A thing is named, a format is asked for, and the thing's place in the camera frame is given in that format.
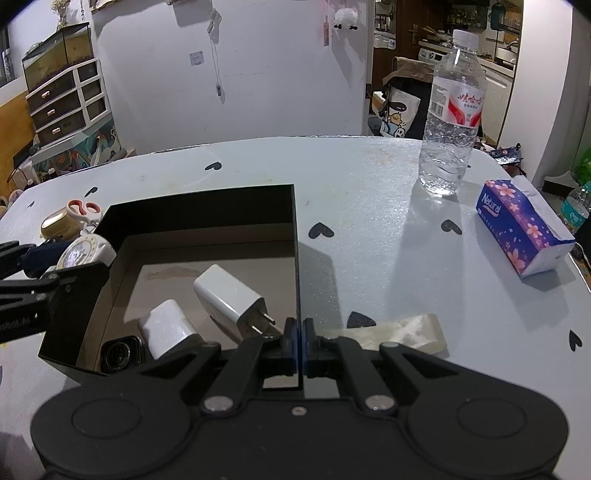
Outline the tan earbuds case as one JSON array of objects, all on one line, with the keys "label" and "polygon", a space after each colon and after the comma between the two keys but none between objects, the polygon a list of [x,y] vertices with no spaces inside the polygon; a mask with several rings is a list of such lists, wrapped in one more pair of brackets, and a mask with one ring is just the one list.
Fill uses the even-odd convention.
[{"label": "tan earbuds case", "polygon": [[82,230],[82,223],[67,213],[65,208],[48,215],[40,225],[41,237],[45,240],[69,241]]}]

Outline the black cardboard box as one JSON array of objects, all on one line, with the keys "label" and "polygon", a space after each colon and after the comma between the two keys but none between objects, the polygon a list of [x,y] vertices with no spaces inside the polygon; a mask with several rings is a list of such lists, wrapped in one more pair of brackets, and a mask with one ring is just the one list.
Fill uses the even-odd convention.
[{"label": "black cardboard box", "polygon": [[99,375],[100,350],[140,333],[137,325],[174,300],[202,338],[225,350],[238,334],[209,317],[193,282],[221,266],[266,301],[276,327],[301,315],[296,192],[291,185],[235,187],[154,197],[110,206],[98,235],[116,252],[93,310],[45,333],[38,356],[86,383]]}]

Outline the plastic water bottle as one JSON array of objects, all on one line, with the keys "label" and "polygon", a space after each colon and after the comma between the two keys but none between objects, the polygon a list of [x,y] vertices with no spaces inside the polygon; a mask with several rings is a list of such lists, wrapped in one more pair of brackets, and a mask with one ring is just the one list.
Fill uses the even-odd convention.
[{"label": "plastic water bottle", "polygon": [[419,181],[439,197],[454,195],[466,173],[487,89],[477,57],[479,37],[456,30],[452,40],[453,48],[434,68],[419,157]]}]

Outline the white drawer cabinet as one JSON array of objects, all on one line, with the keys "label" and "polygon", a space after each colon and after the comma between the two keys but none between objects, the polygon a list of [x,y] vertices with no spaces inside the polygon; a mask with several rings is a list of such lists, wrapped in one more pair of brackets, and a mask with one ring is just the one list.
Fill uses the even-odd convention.
[{"label": "white drawer cabinet", "polygon": [[100,61],[66,68],[26,95],[42,147],[94,126],[110,113]]}]

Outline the translucent plastic strip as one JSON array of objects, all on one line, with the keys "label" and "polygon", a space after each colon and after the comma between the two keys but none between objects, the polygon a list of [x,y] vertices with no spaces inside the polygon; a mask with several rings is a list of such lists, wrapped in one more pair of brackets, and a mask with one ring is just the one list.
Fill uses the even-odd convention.
[{"label": "translucent plastic strip", "polygon": [[378,351],[383,343],[398,343],[427,354],[438,354],[447,349],[439,319],[432,313],[376,326],[319,330],[318,336],[351,338],[362,348],[372,351]]}]

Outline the white tote bag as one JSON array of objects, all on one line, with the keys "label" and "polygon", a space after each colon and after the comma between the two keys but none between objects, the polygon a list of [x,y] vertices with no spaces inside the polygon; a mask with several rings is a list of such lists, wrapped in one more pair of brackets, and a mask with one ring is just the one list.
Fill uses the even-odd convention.
[{"label": "white tote bag", "polygon": [[410,138],[417,118],[421,100],[399,89],[389,89],[385,93],[385,103],[381,107],[380,133],[390,138]]}]

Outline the small white charger cube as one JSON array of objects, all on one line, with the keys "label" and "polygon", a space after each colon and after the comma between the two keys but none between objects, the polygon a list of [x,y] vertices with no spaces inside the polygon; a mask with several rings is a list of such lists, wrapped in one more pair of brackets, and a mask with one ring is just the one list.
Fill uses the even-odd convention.
[{"label": "small white charger cube", "polygon": [[139,331],[154,360],[187,340],[201,344],[204,339],[187,320],[176,301],[168,299],[138,320]]}]

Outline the large white charger plug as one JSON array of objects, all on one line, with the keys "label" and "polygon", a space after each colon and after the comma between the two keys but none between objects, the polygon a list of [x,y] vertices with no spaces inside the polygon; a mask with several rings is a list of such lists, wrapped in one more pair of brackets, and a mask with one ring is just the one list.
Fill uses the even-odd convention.
[{"label": "large white charger plug", "polygon": [[266,300],[216,264],[193,282],[193,291],[209,317],[238,341],[280,335]]}]

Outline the painted storage chest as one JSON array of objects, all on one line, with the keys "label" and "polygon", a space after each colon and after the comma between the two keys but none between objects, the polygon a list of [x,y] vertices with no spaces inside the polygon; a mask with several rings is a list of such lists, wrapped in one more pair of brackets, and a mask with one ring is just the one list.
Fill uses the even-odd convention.
[{"label": "painted storage chest", "polygon": [[124,158],[114,119],[108,114],[95,125],[41,148],[32,158],[40,182]]}]

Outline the purple tissue pack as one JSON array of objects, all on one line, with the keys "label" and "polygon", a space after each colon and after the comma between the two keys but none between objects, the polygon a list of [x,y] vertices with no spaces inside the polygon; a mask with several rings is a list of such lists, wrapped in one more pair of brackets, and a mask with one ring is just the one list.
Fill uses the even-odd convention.
[{"label": "purple tissue pack", "polygon": [[575,244],[524,176],[486,181],[476,211],[521,278],[557,269]]}]

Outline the white round tape measure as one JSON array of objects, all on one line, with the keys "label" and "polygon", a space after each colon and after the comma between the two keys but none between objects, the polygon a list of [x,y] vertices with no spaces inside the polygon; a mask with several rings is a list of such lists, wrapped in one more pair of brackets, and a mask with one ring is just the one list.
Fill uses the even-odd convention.
[{"label": "white round tape measure", "polygon": [[87,234],[74,240],[61,254],[55,269],[63,270],[91,263],[109,267],[116,258],[111,244],[102,236]]}]

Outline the black earbuds case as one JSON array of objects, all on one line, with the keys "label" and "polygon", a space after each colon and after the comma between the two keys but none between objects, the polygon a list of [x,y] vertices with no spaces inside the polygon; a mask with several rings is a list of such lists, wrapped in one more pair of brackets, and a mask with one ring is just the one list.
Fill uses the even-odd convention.
[{"label": "black earbuds case", "polygon": [[21,270],[28,278],[41,278],[50,267],[57,265],[59,258],[71,243],[72,240],[47,240],[39,246],[31,247],[21,256]]}]

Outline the silver smartwatch body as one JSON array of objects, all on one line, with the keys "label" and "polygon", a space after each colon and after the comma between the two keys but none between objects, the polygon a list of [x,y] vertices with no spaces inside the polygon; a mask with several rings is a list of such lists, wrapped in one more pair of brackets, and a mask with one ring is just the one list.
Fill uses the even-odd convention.
[{"label": "silver smartwatch body", "polygon": [[129,335],[106,341],[100,349],[99,371],[116,374],[141,365],[145,361],[145,347],[140,337]]}]

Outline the white plush wall toy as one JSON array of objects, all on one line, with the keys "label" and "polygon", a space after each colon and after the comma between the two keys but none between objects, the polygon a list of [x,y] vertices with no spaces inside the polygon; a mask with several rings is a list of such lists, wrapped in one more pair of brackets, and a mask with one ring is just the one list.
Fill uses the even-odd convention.
[{"label": "white plush wall toy", "polygon": [[359,13],[354,8],[342,7],[335,11],[332,25],[338,30],[358,29]]}]

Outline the glass fish tank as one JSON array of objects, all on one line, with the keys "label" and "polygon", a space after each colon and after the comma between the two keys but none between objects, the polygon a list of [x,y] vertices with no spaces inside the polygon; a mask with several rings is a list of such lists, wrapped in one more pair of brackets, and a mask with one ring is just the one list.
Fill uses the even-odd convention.
[{"label": "glass fish tank", "polygon": [[32,47],[22,59],[27,89],[34,91],[65,69],[94,57],[88,22],[67,25]]}]

